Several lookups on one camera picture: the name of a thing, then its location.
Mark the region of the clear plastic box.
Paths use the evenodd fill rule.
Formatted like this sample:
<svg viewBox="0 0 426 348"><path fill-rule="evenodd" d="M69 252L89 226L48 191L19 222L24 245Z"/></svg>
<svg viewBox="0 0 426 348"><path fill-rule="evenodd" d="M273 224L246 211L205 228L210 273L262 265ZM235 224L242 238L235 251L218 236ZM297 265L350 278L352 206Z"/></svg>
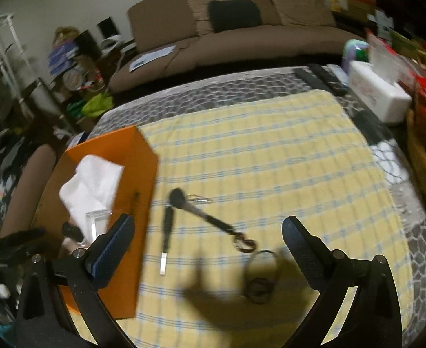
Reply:
<svg viewBox="0 0 426 348"><path fill-rule="evenodd" d="M86 234L90 243L107 232L110 217L112 217L112 212L108 209L91 211L86 214Z"/></svg>

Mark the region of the black handled screwdriver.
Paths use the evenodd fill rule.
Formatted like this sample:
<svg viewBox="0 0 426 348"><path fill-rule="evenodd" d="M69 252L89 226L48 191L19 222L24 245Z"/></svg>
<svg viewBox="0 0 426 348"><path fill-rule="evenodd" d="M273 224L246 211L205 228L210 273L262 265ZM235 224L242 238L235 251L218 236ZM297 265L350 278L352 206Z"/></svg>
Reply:
<svg viewBox="0 0 426 348"><path fill-rule="evenodd" d="M160 257L160 275L166 274L168 249L170 244L170 237L173 228L174 209L172 206L166 206L163 215L163 241L162 252Z"/></svg>

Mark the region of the black makeup brush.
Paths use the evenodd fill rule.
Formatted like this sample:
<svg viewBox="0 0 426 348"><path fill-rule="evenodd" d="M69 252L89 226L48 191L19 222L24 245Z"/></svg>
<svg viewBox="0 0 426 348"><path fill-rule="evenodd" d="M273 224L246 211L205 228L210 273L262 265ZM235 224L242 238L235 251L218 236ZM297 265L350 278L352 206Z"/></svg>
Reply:
<svg viewBox="0 0 426 348"><path fill-rule="evenodd" d="M185 193L180 188L172 189L169 193L168 198L171 206L173 206L174 208L190 212L191 214L200 217L209 224L214 225L216 228L222 230L224 233L227 233L232 236L237 234L237 231L232 225L206 214L200 208L189 202L185 196Z"/></svg>

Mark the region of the small metal clip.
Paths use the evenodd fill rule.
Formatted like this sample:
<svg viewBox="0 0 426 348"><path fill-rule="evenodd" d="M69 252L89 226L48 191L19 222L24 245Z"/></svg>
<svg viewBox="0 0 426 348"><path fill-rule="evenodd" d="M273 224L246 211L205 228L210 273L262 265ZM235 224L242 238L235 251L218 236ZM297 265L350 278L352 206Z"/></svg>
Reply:
<svg viewBox="0 0 426 348"><path fill-rule="evenodd" d="M204 196L198 196L198 195L188 195L187 200L191 203L195 204L210 204L212 202L212 199L206 198Z"/></svg>

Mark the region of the black bottle white cap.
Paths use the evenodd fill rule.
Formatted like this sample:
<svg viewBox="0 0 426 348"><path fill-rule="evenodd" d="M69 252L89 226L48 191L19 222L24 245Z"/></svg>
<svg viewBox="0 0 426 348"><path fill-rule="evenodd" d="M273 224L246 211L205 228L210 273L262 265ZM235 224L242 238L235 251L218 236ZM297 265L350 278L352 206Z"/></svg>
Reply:
<svg viewBox="0 0 426 348"><path fill-rule="evenodd" d="M76 243L84 242L84 234L81 229L76 225L73 225L69 222L64 222L61 227L61 232L65 237L71 238Z"/></svg>

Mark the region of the white folded towel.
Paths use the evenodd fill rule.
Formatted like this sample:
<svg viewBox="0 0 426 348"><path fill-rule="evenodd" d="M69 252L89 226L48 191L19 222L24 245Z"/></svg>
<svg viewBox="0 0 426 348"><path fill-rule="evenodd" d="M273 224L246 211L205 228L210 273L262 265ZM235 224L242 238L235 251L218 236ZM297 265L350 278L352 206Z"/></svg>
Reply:
<svg viewBox="0 0 426 348"><path fill-rule="evenodd" d="M75 168L75 175L62 185L59 197L85 240L86 214L112 211L123 170L123 166L97 155L86 155Z"/></svg>

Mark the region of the orange cardboard box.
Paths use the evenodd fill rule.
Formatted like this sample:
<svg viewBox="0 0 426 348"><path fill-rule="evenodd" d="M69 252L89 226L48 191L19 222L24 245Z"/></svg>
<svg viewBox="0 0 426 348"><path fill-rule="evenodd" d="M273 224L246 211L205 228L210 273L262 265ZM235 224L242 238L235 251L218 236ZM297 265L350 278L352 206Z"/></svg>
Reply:
<svg viewBox="0 0 426 348"><path fill-rule="evenodd" d="M73 249L89 247L122 214L134 227L123 236L129 247L99 296L116 319L135 315L149 208L158 157L136 126L90 139L67 150L45 186L33 219L48 232L53 250L65 251L62 231L68 222L80 230Z"/></svg>

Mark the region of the green bag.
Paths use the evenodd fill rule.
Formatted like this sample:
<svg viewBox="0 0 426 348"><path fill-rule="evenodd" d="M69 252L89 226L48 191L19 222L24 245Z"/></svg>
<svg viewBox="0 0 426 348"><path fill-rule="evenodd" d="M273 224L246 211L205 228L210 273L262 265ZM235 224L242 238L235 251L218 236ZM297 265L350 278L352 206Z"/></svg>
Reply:
<svg viewBox="0 0 426 348"><path fill-rule="evenodd" d="M97 118L115 107L113 97L108 93L99 93L92 97L81 112L89 118Z"/></svg>

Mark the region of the white tissue box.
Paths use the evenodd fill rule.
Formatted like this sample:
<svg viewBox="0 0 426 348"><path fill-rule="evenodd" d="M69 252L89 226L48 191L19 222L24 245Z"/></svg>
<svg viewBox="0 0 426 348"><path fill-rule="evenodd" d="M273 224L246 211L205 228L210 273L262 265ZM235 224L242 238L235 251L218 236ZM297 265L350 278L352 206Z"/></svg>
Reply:
<svg viewBox="0 0 426 348"><path fill-rule="evenodd" d="M351 61L348 77L349 89L382 123L396 125L405 119L412 98L400 85L384 81L362 61Z"/></svg>

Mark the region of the black remote control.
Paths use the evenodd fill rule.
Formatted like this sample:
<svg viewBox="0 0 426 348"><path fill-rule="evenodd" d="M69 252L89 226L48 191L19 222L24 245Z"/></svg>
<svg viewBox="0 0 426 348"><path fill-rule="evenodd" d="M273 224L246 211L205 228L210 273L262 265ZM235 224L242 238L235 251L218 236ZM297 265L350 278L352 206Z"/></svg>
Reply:
<svg viewBox="0 0 426 348"><path fill-rule="evenodd" d="M296 68L294 73L312 89L325 90L337 97L347 93L347 87L319 64L308 64L306 68Z"/></svg>

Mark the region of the white paper on sofa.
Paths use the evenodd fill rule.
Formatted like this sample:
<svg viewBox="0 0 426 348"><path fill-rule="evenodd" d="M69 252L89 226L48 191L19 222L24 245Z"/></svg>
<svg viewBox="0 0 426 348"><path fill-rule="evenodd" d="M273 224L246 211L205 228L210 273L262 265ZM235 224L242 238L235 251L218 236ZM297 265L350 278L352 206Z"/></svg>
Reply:
<svg viewBox="0 0 426 348"><path fill-rule="evenodd" d="M160 50L152 51L149 53L144 53L141 56L137 57L134 61L130 62L129 72L133 72L140 67L149 64L152 61L155 61L161 57L165 57L174 52L176 45L167 46Z"/></svg>

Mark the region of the purple green container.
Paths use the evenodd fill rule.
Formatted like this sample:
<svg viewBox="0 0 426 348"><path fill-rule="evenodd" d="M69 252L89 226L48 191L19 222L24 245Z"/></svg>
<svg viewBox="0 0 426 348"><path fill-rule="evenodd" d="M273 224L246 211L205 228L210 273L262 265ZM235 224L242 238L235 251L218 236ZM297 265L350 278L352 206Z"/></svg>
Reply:
<svg viewBox="0 0 426 348"><path fill-rule="evenodd" d="M352 61L369 61L369 44L359 39L350 39L343 48L342 70L347 74Z"/></svg>

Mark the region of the white drying rack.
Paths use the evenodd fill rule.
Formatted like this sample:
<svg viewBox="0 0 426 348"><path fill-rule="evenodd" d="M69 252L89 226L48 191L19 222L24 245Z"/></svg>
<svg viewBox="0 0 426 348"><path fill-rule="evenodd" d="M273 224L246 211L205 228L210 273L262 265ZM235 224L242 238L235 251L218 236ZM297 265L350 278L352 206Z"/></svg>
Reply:
<svg viewBox="0 0 426 348"><path fill-rule="evenodd" d="M23 48L18 40L17 34L14 30L12 24L12 13L0 13L0 28L7 26L10 29L10 32L14 39L14 44L23 53ZM27 103L24 101L24 98L21 95L21 87L15 76L12 65L7 56L7 47L5 46L2 36L0 35L0 72L2 73L2 80L4 81L7 89L10 91L10 94L14 101L18 102L21 108L21 112L27 119L32 119L34 117L33 112L27 106Z"/></svg>

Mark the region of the brown sofa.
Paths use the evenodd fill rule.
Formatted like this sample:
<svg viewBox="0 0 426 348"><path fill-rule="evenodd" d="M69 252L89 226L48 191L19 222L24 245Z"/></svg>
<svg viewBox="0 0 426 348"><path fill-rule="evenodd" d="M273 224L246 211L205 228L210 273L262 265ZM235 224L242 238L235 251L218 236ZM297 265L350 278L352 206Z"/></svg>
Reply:
<svg viewBox="0 0 426 348"><path fill-rule="evenodd" d="M214 33L207 12L212 0L143 0L127 16L138 55L109 81L124 93L164 78L191 74L198 68L328 55L339 57L356 35L338 28L326 0L252 0L262 24ZM173 53L129 72L144 53L176 45Z"/></svg>

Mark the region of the black cushion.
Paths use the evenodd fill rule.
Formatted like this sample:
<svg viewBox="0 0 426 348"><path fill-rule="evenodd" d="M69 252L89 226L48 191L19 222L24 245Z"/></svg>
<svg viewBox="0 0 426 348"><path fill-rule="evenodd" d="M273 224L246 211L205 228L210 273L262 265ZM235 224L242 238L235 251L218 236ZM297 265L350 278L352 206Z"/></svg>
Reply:
<svg viewBox="0 0 426 348"><path fill-rule="evenodd" d="M207 5L207 12L214 33L262 24L260 10L252 0L212 0Z"/></svg>

